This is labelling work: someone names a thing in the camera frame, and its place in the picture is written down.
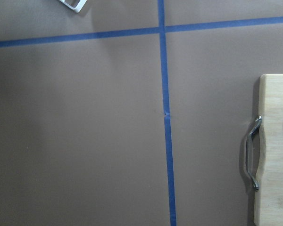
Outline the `bamboo cutting board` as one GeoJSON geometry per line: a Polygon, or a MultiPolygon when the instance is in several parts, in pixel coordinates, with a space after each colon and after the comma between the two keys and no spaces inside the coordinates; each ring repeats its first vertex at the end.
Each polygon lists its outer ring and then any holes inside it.
{"type": "Polygon", "coordinates": [[[255,175],[248,175],[255,190],[254,224],[283,226],[283,74],[260,77],[258,117],[246,137],[246,161],[252,135],[259,132],[260,154],[255,175]]]}

